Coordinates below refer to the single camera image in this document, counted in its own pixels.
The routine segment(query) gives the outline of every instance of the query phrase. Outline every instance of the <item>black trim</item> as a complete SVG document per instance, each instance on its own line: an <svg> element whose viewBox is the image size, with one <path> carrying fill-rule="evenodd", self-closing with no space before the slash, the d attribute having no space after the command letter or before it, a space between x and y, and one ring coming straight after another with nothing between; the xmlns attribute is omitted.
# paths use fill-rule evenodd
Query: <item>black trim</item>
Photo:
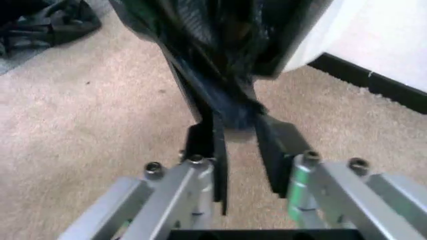
<svg viewBox="0 0 427 240"><path fill-rule="evenodd" d="M328 53L308 65L355 86L368 88L371 93L381 94L416 112L427 114L427 93L423 91Z"/></svg>

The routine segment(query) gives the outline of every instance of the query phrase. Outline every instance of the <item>bolt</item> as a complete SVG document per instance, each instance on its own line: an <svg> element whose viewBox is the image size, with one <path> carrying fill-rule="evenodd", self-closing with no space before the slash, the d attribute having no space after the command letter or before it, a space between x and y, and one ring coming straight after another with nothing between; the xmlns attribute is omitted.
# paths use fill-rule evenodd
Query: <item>bolt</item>
<svg viewBox="0 0 427 240"><path fill-rule="evenodd" d="M163 167L160 162L152 161L145 165L145 175L147 177L161 177L163 176Z"/></svg>
<svg viewBox="0 0 427 240"><path fill-rule="evenodd" d="M196 155L192 155L190 158L189 158L189 161L192 163L192 164L201 164L201 163L203 163L203 156L202 155L198 155L198 154L196 154Z"/></svg>
<svg viewBox="0 0 427 240"><path fill-rule="evenodd" d="M321 161L321 156L317 151L306 150L303 154L302 163L307 167L315 167Z"/></svg>
<svg viewBox="0 0 427 240"><path fill-rule="evenodd" d="M366 176L369 172L369 162L360 157L348 160L348 167L359 177Z"/></svg>

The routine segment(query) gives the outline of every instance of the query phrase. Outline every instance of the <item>black bag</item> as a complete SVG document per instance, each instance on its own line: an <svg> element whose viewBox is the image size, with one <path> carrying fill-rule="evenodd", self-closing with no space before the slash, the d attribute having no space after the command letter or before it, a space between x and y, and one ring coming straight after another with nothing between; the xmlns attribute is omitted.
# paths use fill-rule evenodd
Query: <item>black bag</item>
<svg viewBox="0 0 427 240"><path fill-rule="evenodd" d="M13 49L68 43L100 26L83 0L5 0L0 3L0 56Z"/></svg>
<svg viewBox="0 0 427 240"><path fill-rule="evenodd" d="M110 0L122 22L162 49L200 115L248 129L266 109L254 75L275 77L332 0Z"/></svg>

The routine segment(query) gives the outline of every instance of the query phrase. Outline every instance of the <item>black fabric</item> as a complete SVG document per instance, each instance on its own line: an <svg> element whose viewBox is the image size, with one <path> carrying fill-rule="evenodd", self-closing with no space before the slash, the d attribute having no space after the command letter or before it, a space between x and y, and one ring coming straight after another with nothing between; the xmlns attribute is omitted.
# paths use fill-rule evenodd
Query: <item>black fabric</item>
<svg viewBox="0 0 427 240"><path fill-rule="evenodd" d="M181 84L237 130L266 112L254 75L275 77L331 1L110 0L126 26L161 47Z"/></svg>
<svg viewBox="0 0 427 240"><path fill-rule="evenodd" d="M0 56L11 50L53 47L76 40L101 26L83 0L7 0L1 3Z"/></svg>

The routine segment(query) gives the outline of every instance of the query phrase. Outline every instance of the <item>beige carpet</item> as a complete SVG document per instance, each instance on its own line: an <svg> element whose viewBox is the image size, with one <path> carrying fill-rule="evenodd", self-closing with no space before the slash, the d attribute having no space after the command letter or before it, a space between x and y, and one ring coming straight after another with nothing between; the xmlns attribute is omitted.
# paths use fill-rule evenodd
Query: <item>beige carpet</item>
<svg viewBox="0 0 427 240"><path fill-rule="evenodd" d="M192 116L156 45L114 14L92 36L0 76L0 239L55 239L119 176L178 160ZM369 160L427 185L427 118L310 67L259 81L273 116L325 159ZM215 227L289 228L256 143L228 144L229 216Z"/></svg>

